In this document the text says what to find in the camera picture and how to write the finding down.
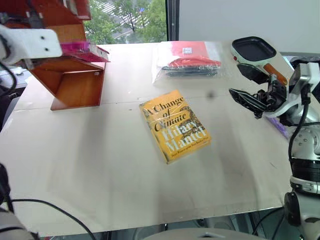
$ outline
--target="white panel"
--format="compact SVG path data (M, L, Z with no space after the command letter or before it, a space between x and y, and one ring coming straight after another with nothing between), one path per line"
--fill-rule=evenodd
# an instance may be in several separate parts
M181 0L179 40L270 40L282 53L320 54L319 0Z

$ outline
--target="table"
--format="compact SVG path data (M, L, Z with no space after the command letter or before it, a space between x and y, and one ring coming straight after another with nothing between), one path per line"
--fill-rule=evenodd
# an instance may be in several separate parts
M51 111L53 96L31 80L0 133L11 197L49 201L93 232L280 207L291 190L288 142L229 95L229 88L254 93L262 87L240 74L230 45L221 43L224 75L156 85L156 44L104 45L111 62L98 107ZM293 72L280 54L271 64L285 77ZM166 165L139 103L174 89L212 144ZM41 236L84 233L45 205L14 206L21 222Z

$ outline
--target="clear plastic bag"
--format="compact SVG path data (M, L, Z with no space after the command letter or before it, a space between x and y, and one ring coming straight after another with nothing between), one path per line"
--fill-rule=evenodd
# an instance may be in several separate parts
M153 52L152 83L167 76L215 76L220 68L215 42L163 41Z

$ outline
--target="wooden stand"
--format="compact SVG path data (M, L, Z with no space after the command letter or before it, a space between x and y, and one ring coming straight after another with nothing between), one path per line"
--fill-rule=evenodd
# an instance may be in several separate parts
M100 105L105 63L100 64L58 57L46 60L31 73L55 96L51 110L92 107Z

